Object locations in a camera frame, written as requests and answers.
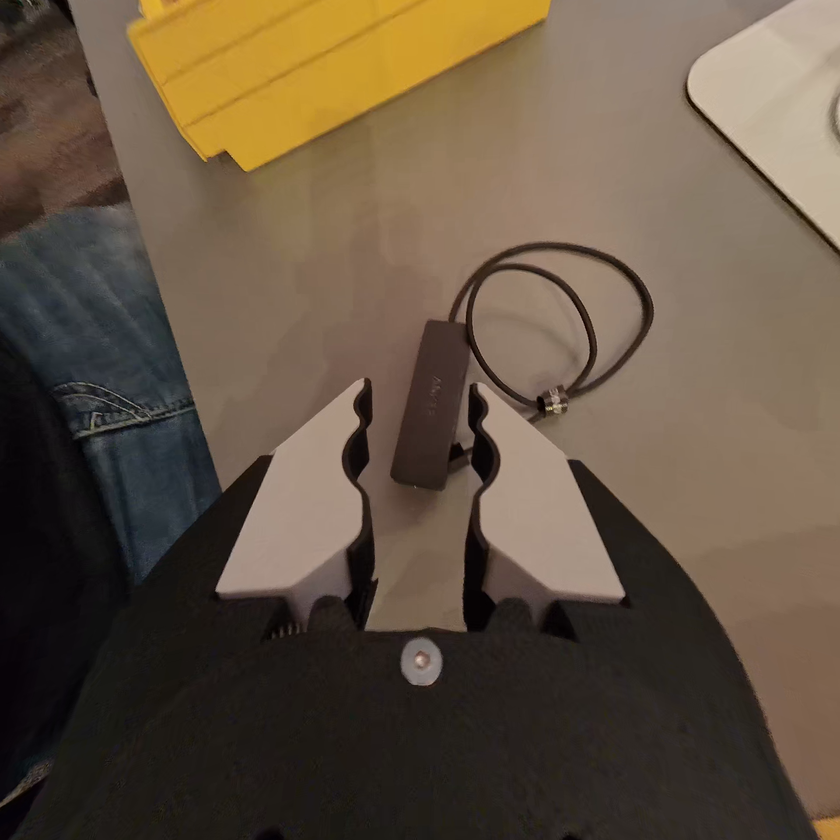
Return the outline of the yellow plastic bin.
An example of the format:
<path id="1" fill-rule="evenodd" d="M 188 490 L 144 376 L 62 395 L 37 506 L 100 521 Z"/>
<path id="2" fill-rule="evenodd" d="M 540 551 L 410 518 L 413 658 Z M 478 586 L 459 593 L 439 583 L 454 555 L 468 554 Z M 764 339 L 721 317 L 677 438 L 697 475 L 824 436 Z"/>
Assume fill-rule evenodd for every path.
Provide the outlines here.
<path id="1" fill-rule="evenodd" d="M 540 24 L 550 6 L 140 2 L 127 36 L 197 156 L 252 172 Z"/>

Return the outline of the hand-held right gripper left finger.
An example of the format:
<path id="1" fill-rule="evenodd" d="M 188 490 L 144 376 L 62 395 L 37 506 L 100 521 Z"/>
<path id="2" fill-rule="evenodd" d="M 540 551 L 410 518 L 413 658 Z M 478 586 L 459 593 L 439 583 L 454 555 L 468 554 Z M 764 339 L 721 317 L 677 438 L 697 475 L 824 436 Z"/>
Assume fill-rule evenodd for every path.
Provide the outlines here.
<path id="1" fill-rule="evenodd" d="M 217 581 L 222 600 L 281 599 L 306 627 L 315 603 L 337 597 L 364 629 L 377 581 L 368 495 L 372 383 L 350 385 L 276 447 Z"/>

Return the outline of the person's leg in jeans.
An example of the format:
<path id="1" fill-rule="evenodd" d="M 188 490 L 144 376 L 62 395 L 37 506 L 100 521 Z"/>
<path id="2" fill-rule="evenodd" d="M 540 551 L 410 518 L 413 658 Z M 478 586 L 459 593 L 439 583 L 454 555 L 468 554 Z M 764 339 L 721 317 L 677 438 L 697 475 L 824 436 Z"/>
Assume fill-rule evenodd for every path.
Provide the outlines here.
<path id="1" fill-rule="evenodd" d="M 1 320 L 56 400 L 141 583 L 221 486 L 131 204 L 73 207 L 4 238 Z"/>

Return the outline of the black slim usb hub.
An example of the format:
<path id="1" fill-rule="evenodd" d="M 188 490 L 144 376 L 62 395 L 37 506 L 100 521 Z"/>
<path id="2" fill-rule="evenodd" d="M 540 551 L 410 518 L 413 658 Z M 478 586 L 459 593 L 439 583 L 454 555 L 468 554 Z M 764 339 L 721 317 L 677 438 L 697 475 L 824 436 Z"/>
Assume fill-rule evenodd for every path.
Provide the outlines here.
<path id="1" fill-rule="evenodd" d="M 395 444 L 391 478 L 396 483 L 445 488 L 469 356 L 463 323 L 426 322 Z"/>

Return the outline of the white metal stand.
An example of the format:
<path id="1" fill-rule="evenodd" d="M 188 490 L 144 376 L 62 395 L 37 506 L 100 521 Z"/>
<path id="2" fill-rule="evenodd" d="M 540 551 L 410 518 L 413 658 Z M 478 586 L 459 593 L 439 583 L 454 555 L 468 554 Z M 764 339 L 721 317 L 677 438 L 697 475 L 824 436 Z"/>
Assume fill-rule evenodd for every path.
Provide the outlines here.
<path id="1" fill-rule="evenodd" d="M 783 6 L 699 57 L 689 102 L 839 249 L 839 2 Z"/>

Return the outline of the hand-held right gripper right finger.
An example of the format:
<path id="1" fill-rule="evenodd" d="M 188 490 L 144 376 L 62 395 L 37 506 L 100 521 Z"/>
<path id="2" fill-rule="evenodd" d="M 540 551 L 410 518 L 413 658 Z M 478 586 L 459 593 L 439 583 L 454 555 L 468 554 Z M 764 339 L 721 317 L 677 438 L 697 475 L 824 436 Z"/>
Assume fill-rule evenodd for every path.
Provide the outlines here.
<path id="1" fill-rule="evenodd" d="M 519 599 L 536 624 L 562 602 L 620 606 L 625 590 L 565 453 L 484 384 L 469 387 L 478 487 L 465 540 L 463 616 L 485 629 Z"/>

